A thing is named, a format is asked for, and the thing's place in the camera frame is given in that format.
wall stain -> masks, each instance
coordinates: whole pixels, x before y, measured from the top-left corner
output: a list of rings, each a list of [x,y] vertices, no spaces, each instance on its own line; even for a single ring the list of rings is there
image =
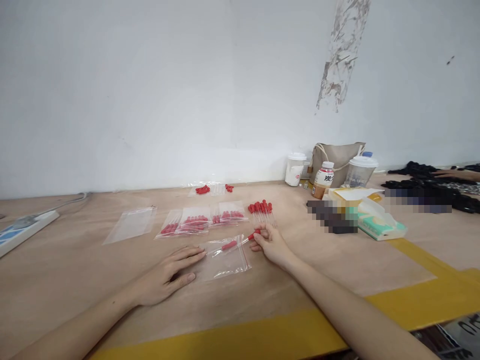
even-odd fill
[[[338,0],[330,35],[329,56],[321,79],[316,108],[325,103],[339,111],[345,101],[371,0]]]

plastic cup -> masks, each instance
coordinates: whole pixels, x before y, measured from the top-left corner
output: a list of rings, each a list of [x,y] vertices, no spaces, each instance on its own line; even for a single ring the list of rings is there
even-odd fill
[[[285,172],[285,182],[290,186],[298,186],[300,176],[304,170],[304,162],[307,156],[301,152],[293,152],[288,155],[288,161]]]
[[[355,156],[348,163],[348,173],[344,185],[351,188],[366,187],[374,170],[379,165],[377,160],[367,156]]]

another person's hand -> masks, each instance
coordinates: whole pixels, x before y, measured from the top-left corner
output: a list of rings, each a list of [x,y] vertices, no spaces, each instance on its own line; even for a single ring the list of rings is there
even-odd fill
[[[183,247],[134,279],[123,290],[124,294],[131,299],[134,306],[161,303],[195,279],[195,274],[190,272],[172,281],[176,273],[199,262],[205,254],[206,252],[197,246]]]
[[[280,232],[270,224],[260,224],[256,227],[260,229],[260,234],[253,235],[254,240],[251,241],[250,248],[254,252],[262,251],[266,257],[286,270],[288,265],[297,257],[289,249]]]
[[[457,178],[480,182],[480,172],[470,170],[439,170],[432,173],[436,178]]]

yellow tape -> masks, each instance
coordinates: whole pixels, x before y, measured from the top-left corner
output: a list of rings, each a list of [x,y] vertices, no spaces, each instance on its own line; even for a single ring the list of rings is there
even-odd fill
[[[480,270],[456,271],[405,239],[389,243],[437,276],[366,298],[404,329],[416,330],[480,311]],[[100,350],[92,359],[300,359],[346,347],[325,316],[311,309]]]

plastic bottle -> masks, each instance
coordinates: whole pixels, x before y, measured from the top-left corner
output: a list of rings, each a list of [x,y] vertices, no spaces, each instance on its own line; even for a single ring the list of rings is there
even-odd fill
[[[372,152],[364,151],[362,156],[355,156],[349,161],[348,173],[344,185],[351,188],[365,187],[379,162],[372,158]]]
[[[334,180],[334,163],[331,161],[324,161],[321,164],[320,170],[315,175],[315,182],[311,190],[311,195],[314,198],[322,199],[325,191],[332,185]]]

